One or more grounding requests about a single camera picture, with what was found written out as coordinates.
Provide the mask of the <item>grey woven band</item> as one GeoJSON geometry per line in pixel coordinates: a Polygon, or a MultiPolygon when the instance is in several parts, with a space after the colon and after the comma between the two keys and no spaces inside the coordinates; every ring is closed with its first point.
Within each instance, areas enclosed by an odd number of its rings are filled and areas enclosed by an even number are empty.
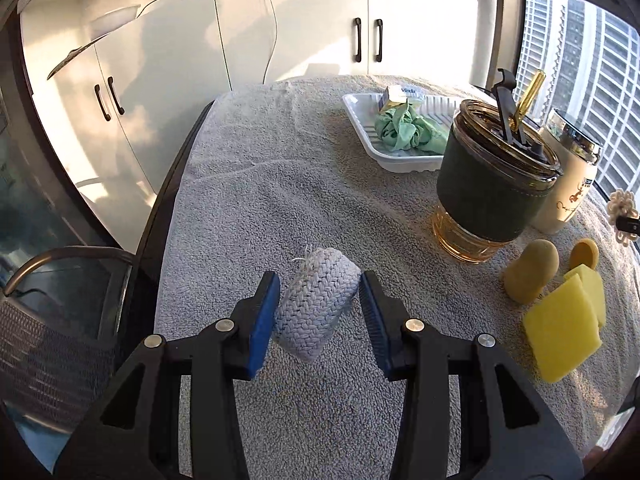
{"type": "Polygon", "coordinates": [[[335,248],[316,248],[299,261],[274,315],[274,338],[292,356],[312,362],[350,308],[361,270],[335,248]]]}

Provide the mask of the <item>green fabric scrunchie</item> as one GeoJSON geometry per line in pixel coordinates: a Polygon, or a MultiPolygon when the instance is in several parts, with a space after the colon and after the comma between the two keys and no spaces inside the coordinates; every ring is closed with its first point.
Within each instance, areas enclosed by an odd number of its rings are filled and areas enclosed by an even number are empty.
{"type": "Polygon", "coordinates": [[[420,115],[409,103],[378,114],[374,130],[392,152],[416,150],[427,155],[444,154],[449,136],[446,128],[420,115]]]}

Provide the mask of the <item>dark mesh chair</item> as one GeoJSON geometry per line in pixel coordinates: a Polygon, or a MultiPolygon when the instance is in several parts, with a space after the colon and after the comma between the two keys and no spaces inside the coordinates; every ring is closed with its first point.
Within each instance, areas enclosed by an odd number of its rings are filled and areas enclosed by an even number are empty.
{"type": "Polygon", "coordinates": [[[101,315],[96,334],[85,335],[22,303],[21,282],[63,259],[113,260],[133,269],[136,256],[108,246],[53,248],[23,263],[1,289],[1,400],[41,426],[70,434],[113,373],[128,281],[119,287],[116,308],[101,315]]]}

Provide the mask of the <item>grey terry towel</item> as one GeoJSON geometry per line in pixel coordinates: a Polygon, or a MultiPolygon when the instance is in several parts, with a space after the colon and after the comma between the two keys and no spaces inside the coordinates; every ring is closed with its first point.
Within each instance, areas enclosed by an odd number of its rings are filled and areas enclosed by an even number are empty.
{"type": "MultiPolygon", "coordinates": [[[[431,227],[436,174],[382,169],[347,117],[345,94],[384,87],[368,76],[290,79],[216,99],[172,213],[158,332],[197,334],[250,296],[264,272],[288,286],[306,255],[335,248],[378,274],[412,315],[446,335],[494,335],[537,378],[524,310],[501,279],[537,232],[478,266],[448,255],[431,227]]],[[[378,369],[358,306],[310,363],[271,346],[257,377],[235,388],[250,476],[387,478],[404,391],[378,369]]]]}

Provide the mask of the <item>white ribbed plastic tray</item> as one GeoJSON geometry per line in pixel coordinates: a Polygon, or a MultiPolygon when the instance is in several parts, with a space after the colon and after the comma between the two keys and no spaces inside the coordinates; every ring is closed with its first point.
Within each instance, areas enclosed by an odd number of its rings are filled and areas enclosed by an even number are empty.
{"type": "Polygon", "coordinates": [[[462,99],[428,94],[381,110],[382,97],[381,93],[343,96],[348,118],[367,154],[394,174],[439,170],[462,99]]]}

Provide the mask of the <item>yellow sponge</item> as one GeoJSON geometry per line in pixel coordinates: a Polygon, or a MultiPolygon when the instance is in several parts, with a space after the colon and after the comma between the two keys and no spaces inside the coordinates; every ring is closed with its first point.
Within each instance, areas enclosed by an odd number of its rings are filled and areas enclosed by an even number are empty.
{"type": "Polygon", "coordinates": [[[606,305],[604,286],[600,273],[585,264],[580,264],[576,266],[576,268],[566,272],[563,278],[567,281],[574,275],[577,275],[582,281],[582,287],[585,289],[586,295],[592,304],[599,327],[604,327],[606,324],[606,305]]]}
{"type": "Polygon", "coordinates": [[[523,325],[540,376],[549,384],[576,370],[602,344],[596,312],[578,275],[534,304],[523,325]]]}

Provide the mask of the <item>white cabinet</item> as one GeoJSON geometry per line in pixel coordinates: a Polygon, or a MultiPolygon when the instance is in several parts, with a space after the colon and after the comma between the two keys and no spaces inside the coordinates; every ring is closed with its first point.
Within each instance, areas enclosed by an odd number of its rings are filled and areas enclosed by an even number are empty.
{"type": "Polygon", "coordinates": [[[469,82],[478,2],[20,0],[17,16],[32,97],[58,160],[107,233],[135,250],[206,104],[252,84],[301,76],[469,82]],[[90,39],[92,20],[136,4],[133,21],[90,39]],[[362,23],[360,63],[354,18],[362,23]],[[381,63],[372,61],[376,18],[384,22],[381,63]],[[117,113],[108,76],[125,115],[117,113]]]}

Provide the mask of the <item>amber glass cup green sleeve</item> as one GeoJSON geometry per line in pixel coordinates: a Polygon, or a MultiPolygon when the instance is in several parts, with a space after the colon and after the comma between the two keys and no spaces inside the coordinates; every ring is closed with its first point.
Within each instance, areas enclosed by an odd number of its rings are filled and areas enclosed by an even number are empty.
{"type": "Polygon", "coordinates": [[[516,240],[562,176],[557,154],[525,123],[542,83],[537,72],[514,99],[514,75],[491,88],[495,104],[464,100],[454,114],[436,183],[432,227],[442,248],[482,263],[516,240]]]}

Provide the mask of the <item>clear plastic container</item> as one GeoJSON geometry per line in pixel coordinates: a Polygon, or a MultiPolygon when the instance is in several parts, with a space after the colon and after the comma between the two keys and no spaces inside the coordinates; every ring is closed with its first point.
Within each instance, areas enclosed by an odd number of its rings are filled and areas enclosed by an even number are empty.
{"type": "Polygon", "coordinates": [[[133,21],[139,12],[140,6],[124,6],[107,12],[89,23],[89,35],[91,40],[98,39],[109,34],[115,29],[133,21]]]}

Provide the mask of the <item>cream knotted rope toy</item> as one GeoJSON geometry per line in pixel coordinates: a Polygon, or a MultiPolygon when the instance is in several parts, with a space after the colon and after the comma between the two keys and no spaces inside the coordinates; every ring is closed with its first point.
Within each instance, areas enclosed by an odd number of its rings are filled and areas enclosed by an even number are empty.
{"type": "Polygon", "coordinates": [[[618,244],[627,247],[638,240],[639,234],[618,232],[615,227],[615,221],[618,216],[639,219],[639,213],[634,203],[634,193],[624,190],[614,191],[606,204],[606,213],[608,214],[608,224],[614,228],[615,239],[618,244]]]}

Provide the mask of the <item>white mug chrome lid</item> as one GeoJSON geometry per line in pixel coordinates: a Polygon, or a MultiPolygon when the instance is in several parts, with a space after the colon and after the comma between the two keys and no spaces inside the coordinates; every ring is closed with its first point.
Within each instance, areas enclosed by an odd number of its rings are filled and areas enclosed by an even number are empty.
{"type": "Polygon", "coordinates": [[[576,214],[597,175],[601,144],[577,127],[565,110],[554,108],[540,130],[542,140],[558,156],[562,176],[558,177],[532,226],[544,234],[563,229],[576,214]]]}

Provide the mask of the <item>orange makeup sponge round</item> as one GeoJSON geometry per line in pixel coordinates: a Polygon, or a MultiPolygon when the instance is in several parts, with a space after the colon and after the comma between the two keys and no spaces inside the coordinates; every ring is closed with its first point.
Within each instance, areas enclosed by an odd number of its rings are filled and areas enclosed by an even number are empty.
{"type": "Polygon", "coordinates": [[[568,260],[568,267],[570,270],[577,268],[578,266],[586,266],[591,270],[596,270],[600,257],[600,250],[598,245],[591,238],[581,238],[578,240],[572,251],[570,252],[570,260],[568,260]]]}

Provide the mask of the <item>orange makeup sponge tall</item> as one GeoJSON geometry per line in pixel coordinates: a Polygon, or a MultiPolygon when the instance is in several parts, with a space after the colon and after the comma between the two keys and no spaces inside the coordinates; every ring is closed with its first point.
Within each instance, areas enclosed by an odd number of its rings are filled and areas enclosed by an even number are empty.
{"type": "Polygon", "coordinates": [[[504,270],[504,290],[518,304],[530,304],[558,272],[559,263],[555,244],[533,240],[504,270]]]}

